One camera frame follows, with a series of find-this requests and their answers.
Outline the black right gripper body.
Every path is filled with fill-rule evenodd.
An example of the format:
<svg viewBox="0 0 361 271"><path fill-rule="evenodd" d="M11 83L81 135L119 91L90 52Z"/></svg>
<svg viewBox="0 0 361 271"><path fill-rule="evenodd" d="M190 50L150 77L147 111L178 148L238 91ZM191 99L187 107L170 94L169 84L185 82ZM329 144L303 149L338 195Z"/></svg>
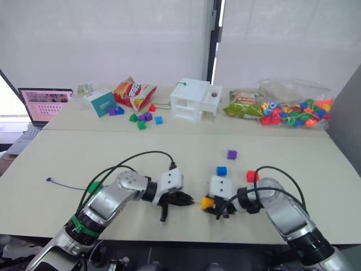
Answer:
<svg viewBox="0 0 361 271"><path fill-rule="evenodd" d="M233 215L236 212L236 209L232 203L228 204L224 209L222 209L222 206L227 202L227 200L216 197L215 198L215 214L222 216L222 217L229 217L230 215Z"/></svg>

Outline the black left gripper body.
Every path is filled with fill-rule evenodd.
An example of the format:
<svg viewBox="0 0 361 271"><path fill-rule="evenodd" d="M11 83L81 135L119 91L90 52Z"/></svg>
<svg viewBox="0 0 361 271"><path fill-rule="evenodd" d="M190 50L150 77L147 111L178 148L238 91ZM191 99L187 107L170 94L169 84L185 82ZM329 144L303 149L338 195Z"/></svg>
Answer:
<svg viewBox="0 0 361 271"><path fill-rule="evenodd" d="M159 206L161 207L168 207L168 205L177 205L177 193L164 193L160 200L159 200Z"/></svg>

